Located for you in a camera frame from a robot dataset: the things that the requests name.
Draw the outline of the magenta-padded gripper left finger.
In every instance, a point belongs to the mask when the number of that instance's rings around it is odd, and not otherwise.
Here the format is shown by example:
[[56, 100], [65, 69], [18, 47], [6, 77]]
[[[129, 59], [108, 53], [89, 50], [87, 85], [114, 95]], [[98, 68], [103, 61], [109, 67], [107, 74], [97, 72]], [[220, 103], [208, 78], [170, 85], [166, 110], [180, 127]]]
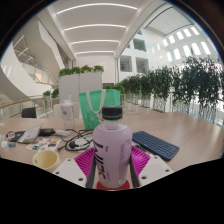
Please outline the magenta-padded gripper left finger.
[[74, 159], [65, 159], [54, 174], [81, 187], [92, 188], [95, 168], [94, 149], [90, 148]]

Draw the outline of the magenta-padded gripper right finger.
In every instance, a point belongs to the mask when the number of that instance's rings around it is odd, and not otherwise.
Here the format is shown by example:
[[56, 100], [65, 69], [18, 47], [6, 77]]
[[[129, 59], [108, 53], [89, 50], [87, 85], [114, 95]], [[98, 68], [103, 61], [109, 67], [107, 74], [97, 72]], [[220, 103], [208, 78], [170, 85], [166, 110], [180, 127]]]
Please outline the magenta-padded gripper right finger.
[[173, 170], [159, 156], [150, 156], [133, 146], [131, 148], [130, 172], [132, 185], [143, 187], [172, 174]]

